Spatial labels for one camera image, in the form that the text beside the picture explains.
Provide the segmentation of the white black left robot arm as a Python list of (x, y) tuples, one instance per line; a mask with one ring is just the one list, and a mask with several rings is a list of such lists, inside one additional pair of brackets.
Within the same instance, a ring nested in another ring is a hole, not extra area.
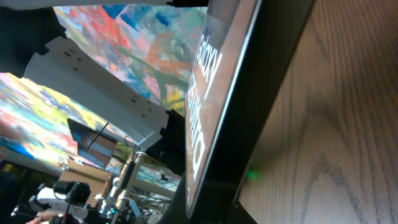
[(183, 1), (1, 2), (1, 150), (74, 154), (67, 118), (147, 147), (183, 114), (205, 7)]

